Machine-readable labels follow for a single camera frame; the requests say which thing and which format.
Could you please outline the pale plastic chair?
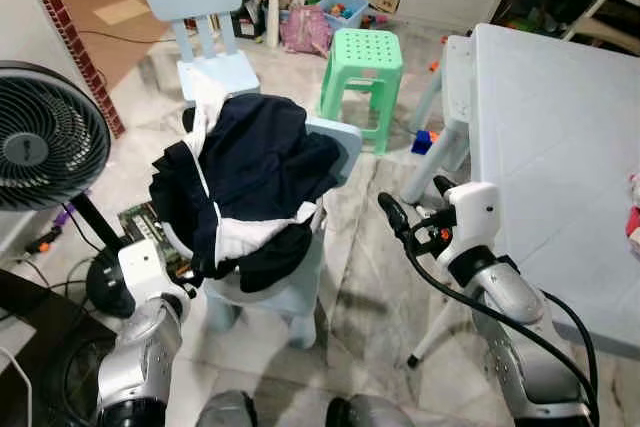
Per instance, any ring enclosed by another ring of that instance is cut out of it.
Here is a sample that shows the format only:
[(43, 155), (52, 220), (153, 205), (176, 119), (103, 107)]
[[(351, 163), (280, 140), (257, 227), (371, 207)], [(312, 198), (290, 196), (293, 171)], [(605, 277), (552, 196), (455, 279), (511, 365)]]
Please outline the pale plastic chair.
[(412, 133), (424, 130), (434, 99), (440, 98), (443, 130), (399, 190), (399, 198), (404, 202), (419, 203), (440, 168), (451, 172), (460, 170), (468, 156), (468, 121), (474, 110), (474, 95), (474, 43), (471, 38), (451, 35), (444, 40), (434, 78), (422, 94), (410, 122)]

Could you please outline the navy and white clothes pile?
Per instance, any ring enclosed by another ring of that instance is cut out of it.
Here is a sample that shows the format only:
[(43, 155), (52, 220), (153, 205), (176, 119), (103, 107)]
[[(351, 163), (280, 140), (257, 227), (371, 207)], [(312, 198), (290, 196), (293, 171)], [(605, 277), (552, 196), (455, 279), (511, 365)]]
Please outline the navy and white clothes pile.
[(338, 184), (340, 145), (308, 133), (291, 99), (233, 95), (204, 72), (189, 75), (189, 89), (189, 130), (154, 162), (152, 207), (198, 276), (234, 273), (244, 293), (260, 293), (306, 257), (317, 200)]

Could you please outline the blue plastic basket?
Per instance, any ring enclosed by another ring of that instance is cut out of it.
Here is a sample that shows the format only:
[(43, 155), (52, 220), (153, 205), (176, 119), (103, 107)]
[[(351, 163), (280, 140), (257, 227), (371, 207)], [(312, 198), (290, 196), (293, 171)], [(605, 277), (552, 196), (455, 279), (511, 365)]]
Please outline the blue plastic basket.
[(320, 8), (326, 23), (333, 31), (340, 29), (360, 29), (369, 11), (367, 0), (320, 0), (315, 7)]

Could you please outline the green plastic stool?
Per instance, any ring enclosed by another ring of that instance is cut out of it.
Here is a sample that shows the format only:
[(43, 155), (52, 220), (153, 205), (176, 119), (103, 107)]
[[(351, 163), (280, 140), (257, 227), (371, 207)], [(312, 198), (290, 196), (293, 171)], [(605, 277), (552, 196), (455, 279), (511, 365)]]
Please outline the green plastic stool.
[(383, 156), (387, 153), (403, 66), (401, 44), (392, 31), (335, 31), (321, 81), (317, 115), (338, 121), (347, 90), (370, 93), (370, 108), (378, 115), (378, 125), (362, 130), (362, 136), (374, 140), (374, 153)]

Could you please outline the pink bag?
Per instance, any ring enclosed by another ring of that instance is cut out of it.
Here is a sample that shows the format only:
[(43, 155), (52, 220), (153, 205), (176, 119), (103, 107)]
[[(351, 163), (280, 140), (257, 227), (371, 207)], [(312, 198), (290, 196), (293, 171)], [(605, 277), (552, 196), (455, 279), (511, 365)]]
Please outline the pink bag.
[(317, 5), (294, 5), (280, 26), (282, 44), (289, 53), (328, 57), (333, 31)]

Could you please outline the light blue folding table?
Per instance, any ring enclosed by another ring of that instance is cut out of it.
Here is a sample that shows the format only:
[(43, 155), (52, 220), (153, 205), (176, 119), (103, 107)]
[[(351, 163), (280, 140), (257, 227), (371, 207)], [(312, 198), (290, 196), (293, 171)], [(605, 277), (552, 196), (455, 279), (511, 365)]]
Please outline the light blue folding table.
[(566, 300), (595, 348), (640, 357), (640, 261), (625, 229), (640, 170), (639, 58), (476, 25), (470, 177), (498, 186), (507, 254)]

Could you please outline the small blue toy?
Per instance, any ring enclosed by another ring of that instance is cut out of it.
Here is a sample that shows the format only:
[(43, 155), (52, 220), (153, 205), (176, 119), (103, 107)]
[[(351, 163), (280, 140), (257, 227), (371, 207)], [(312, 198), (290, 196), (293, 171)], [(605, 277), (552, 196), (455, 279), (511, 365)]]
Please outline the small blue toy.
[(433, 131), (429, 130), (417, 130), (413, 134), (410, 151), (413, 154), (417, 154), (417, 156), (425, 156), (433, 148), (436, 139), (438, 139), (438, 133), (433, 133)]

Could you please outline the grey left robot leg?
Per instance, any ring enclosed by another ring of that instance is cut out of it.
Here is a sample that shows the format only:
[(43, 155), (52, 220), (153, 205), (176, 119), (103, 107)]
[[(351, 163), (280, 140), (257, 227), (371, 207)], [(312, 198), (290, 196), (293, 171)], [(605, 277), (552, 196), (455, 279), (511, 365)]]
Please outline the grey left robot leg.
[(195, 427), (259, 427), (259, 418), (246, 391), (230, 390), (206, 401)]

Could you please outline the black printed cardboard box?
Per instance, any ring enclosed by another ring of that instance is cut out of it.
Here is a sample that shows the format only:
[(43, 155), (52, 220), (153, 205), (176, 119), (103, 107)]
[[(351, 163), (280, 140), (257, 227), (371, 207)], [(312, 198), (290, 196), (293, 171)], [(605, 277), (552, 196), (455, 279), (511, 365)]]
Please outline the black printed cardboard box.
[(155, 208), (150, 200), (123, 209), (116, 216), (125, 232), (124, 238), (128, 243), (140, 240), (155, 241), (157, 253), (166, 262), (166, 271), (177, 277), (187, 276), (189, 273), (189, 258), (191, 252), (184, 245), (174, 247), (172, 243), (172, 226), (157, 218)]

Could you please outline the black floor fan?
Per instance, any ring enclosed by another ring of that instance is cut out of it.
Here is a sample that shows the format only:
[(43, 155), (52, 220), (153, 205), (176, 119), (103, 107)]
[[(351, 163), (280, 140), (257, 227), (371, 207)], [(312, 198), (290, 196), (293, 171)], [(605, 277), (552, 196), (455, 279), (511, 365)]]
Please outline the black floor fan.
[(125, 240), (88, 197), (111, 140), (99, 106), (73, 81), (36, 63), (0, 60), (0, 211), (74, 207), (102, 243), (87, 273), (88, 298), (106, 316), (127, 318), (136, 303), (118, 261)]

